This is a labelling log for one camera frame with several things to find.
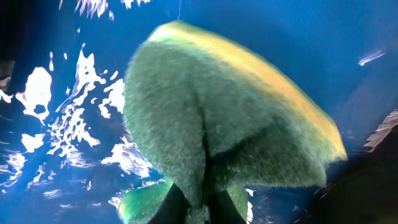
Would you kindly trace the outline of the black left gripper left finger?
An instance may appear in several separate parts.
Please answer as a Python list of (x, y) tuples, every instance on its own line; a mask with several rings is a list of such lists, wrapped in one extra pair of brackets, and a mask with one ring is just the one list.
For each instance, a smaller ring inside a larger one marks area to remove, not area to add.
[(147, 224), (186, 224), (189, 208), (183, 192), (172, 184), (158, 211)]

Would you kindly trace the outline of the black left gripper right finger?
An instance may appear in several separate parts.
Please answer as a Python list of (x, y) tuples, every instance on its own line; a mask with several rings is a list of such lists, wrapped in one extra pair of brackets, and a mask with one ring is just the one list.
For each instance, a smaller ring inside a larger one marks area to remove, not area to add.
[(248, 198), (244, 188), (228, 188), (222, 192), (209, 193), (206, 204), (210, 224), (246, 224)]

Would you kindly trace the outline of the green sponge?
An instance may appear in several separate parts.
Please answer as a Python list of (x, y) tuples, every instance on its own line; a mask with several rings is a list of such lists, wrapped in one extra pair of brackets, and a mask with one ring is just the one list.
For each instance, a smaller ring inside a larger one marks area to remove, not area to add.
[(165, 176), (123, 195), (124, 223), (147, 223), (172, 184), (190, 204), (187, 223), (210, 223), (209, 193), (323, 186), (327, 167), (347, 158), (334, 121), (290, 78), (182, 21), (157, 26), (134, 52), (123, 113), (141, 154)]

